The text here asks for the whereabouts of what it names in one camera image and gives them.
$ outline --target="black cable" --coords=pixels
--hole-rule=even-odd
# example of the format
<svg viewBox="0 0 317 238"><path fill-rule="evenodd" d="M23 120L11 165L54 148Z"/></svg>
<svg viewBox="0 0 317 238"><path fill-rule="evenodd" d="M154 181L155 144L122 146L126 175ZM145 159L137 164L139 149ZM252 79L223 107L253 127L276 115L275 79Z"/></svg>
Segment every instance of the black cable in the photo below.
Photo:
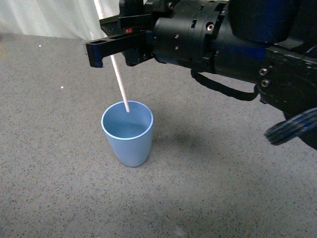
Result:
<svg viewBox="0 0 317 238"><path fill-rule="evenodd" d="M317 108L309 109L268 129L265 136L272 145L280 145L317 128Z"/></svg>

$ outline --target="screw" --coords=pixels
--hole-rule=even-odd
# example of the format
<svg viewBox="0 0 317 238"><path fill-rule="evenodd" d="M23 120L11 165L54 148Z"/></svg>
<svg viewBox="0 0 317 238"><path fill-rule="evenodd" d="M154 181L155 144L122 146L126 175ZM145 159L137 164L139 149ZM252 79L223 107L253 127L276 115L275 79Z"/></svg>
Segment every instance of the screw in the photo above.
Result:
<svg viewBox="0 0 317 238"><path fill-rule="evenodd" d="M261 76L267 75L267 74L268 74L268 69L267 69L267 68L261 68L261 69L259 70L259 74L260 74Z"/></svg>
<svg viewBox="0 0 317 238"><path fill-rule="evenodd" d="M210 24L210 25L207 26L207 30L208 30L208 31L212 31L213 28L214 28L214 25L213 25L213 24Z"/></svg>
<svg viewBox="0 0 317 238"><path fill-rule="evenodd" d="M167 6L168 6L168 8L171 9L171 10L174 8L174 4L173 4L172 2L169 2L169 3L167 4Z"/></svg>
<svg viewBox="0 0 317 238"><path fill-rule="evenodd" d="M270 84L271 84L271 81L269 81L268 79L262 80L261 82L261 86L263 88L267 88Z"/></svg>

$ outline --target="plastic cup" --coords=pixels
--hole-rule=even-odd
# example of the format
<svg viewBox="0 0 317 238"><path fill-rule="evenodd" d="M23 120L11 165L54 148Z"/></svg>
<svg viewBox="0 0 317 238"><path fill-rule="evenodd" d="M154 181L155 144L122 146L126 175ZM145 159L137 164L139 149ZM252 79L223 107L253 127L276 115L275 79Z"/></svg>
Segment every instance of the plastic cup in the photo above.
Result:
<svg viewBox="0 0 317 238"><path fill-rule="evenodd" d="M110 106L103 114L101 125L116 157L126 166L143 164L149 156L153 137L153 114L143 103L129 101Z"/></svg>

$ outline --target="white curtain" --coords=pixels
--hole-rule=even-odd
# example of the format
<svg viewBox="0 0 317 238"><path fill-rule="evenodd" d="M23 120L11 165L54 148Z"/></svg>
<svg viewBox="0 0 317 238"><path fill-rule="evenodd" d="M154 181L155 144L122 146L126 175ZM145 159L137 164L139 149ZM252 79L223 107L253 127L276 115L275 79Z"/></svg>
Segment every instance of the white curtain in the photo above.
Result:
<svg viewBox="0 0 317 238"><path fill-rule="evenodd" d="M119 0L0 0L0 34L102 38L96 1L105 17L119 13Z"/></svg>

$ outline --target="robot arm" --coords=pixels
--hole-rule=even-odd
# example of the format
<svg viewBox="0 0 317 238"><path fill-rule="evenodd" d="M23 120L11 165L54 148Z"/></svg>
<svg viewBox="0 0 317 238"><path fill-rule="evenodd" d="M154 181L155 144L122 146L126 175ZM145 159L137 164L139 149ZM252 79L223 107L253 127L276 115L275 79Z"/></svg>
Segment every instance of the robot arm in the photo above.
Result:
<svg viewBox="0 0 317 238"><path fill-rule="evenodd" d="M284 112L266 132L274 145L299 136L317 149L317 3L314 0L120 0L120 14L100 20L109 36L86 43L90 65L122 52L128 66L155 58L191 69L202 85ZM255 84L240 92L202 76Z"/></svg>

